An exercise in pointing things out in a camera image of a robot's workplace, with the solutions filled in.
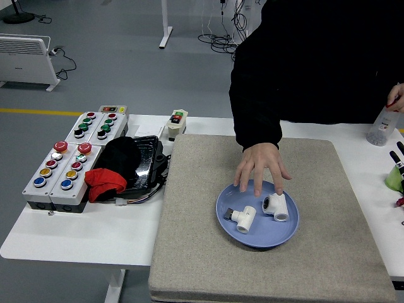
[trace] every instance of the white pvc connector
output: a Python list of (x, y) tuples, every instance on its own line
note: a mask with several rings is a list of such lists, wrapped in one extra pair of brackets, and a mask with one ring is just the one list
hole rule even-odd
[(243, 211), (232, 212), (231, 221), (237, 222), (237, 230), (243, 234), (248, 233), (257, 211), (252, 206), (246, 206)]
[(286, 205), (286, 198), (284, 194), (280, 196), (275, 194), (270, 194), (265, 197), (263, 201), (263, 212), (267, 215), (273, 215), (275, 221), (285, 222), (289, 220), (288, 206)]
[(115, 198), (115, 205), (124, 206), (124, 205), (127, 205), (127, 204), (128, 204), (127, 199)]

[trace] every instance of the plastic bottle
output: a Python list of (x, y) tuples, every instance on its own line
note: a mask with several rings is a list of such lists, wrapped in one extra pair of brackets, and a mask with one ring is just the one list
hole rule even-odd
[(393, 133), (394, 128), (397, 125), (398, 118), (400, 118), (399, 112), (388, 112), (387, 108), (392, 106), (386, 105), (374, 121), (371, 130), (366, 136), (366, 140), (376, 146), (384, 146), (387, 143), (390, 135)]

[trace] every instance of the black jacket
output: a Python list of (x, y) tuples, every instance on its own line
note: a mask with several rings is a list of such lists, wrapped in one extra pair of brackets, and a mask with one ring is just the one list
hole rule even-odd
[(373, 123), (404, 75), (404, 1), (267, 0), (235, 52), (237, 142), (277, 145), (280, 120)]

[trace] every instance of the finger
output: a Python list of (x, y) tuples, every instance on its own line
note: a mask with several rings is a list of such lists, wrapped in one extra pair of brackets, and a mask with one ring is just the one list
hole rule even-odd
[(255, 165), (254, 169), (254, 196), (259, 197), (263, 189), (264, 165)]
[(398, 92), (400, 91), (400, 87), (398, 85), (393, 86), (391, 91), (387, 96), (387, 106), (393, 104), (394, 100), (398, 97)]
[(280, 173), (281, 173), (282, 178), (284, 178), (286, 180), (292, 180), (292, 176), (289, 174), (288, 170), (284, 166), (283, 161), (280, 160), (278, 164), (279, 164)]
[(275, 186), (275, 192), (281, 195), (283, 193), (283, 179), (279, 165), (272, 165), (271, 167), (269, 167), (269, 169), (272, 175), (273, 185)]
[(396, 102), (387, 108), (389, 112), (397, 110), (398, 112), (403, 112), (404, 109), (404, 96), (401, 96), (399, 99), (396, 99)]
[(242, 171), (242, 168), (243, 168), (243, 166), (244, 166), (245, 164), (246, 164), (246, 163), (243, 161), (243, 162), (241, 162), (241, 163), (239, 164), (239, 166), (237, 166), (237, 169), (235, 170), (235, 174), (234, 174), (234, 181), (233, 181), (233, 185), (234, 185), (234, 186), (239, 185), (239, 183), (240, 183), (240, 177), (241, 177), (241, 171)]
[(247, 190), (248, 180), (250, 179), (251, 172), (253, 171), (254, 164), (253, 162), (246, 163), (241, 170), (240, 177), (240, 192), (244, 192)]

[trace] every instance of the green button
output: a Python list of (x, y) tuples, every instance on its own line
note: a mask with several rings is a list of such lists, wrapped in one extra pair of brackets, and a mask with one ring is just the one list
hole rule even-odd
[(80, 128), (82, 131), (88, 131), (88, 126), (85, 123), (81, 123), (78, 128)]
[(87, 161), (87, 157), (86, 155), (83, 155), (82, 153), (80, 153), (79, 155), (76, 156), (76, 160), (83, 163)]
[(85, 124), (91, 124), (93, 121), (90, 118), (83, 119)]
[(104, 121), (104, 123), (105, 123), (106, 125), (114, 125), (114, 120), (112, 120), (112, 119), (107, 119), (107, 120)]
[(101, 129), (103, 131), (105, 131), (106, 133), (109, 133), (111, 128), (109, 127), (109, 125), (104, 124), (103, 126), (101, 126)]

